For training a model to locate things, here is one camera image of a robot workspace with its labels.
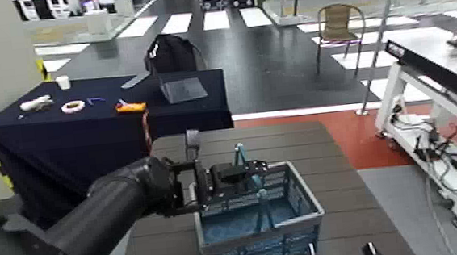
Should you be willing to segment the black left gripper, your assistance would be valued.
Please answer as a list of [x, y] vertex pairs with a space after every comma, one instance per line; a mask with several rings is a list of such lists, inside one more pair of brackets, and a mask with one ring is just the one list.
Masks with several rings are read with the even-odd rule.
[[[196, 213], [207, 209], [208, 204], [212, 199], [210, 187], [214, 190], [227, 190], [236, 188], [239, 184], [246, 184], [250, 181], [250, 172], [258, 173], [258, 171], [266, 171], [267, 162], [260, 160], [247, 161], [242, 164], [219, 163], [213, 165], [210, 171], [215, 176], [219, 177], [214, 180], [214, 184], [210, 183], [208, 172], [203, 168], [199, 159], [187, 161], [172, 161], [168, 157], [163, 157], [162, 162], [167, 168], [167, 180], [169, 181], [168, 188], [170, 192], [167, 194], [168, 201], [166, 208], [163, 210], [164, 216], [176, 216], [190, 213]], [[181, 173], [191, 171], [193, 173], [193, 194], [189, 201], [185, 201], [184, 189], [182, 181], [178, 179]]]

